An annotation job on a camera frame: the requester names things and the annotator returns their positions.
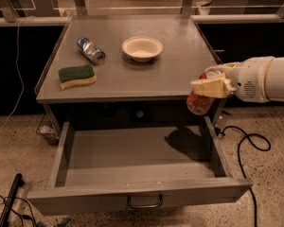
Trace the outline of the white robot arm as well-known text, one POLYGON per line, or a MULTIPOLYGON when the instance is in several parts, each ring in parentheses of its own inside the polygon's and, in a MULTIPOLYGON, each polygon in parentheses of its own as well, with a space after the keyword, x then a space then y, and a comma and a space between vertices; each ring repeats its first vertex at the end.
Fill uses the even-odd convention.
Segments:
POLYGON ((284 102, 284 57, 255 57, 205 69, 205 78, 190 82, 198 96, 227 98, 245 102, 284 102))

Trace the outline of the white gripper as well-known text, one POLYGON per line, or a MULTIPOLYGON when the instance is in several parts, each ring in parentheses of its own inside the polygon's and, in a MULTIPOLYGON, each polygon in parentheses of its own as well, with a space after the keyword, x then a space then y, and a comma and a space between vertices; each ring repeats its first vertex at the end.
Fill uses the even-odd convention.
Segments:
POLYGON ((227 98, 233 94, 245 102, 268 102, 265 93, 267 70, 274 57, 256 57, 243 62, 229 62, 205 69, 208 78, 225 73, 226 78, 198 79, 190 82, 198 96, 227 98))

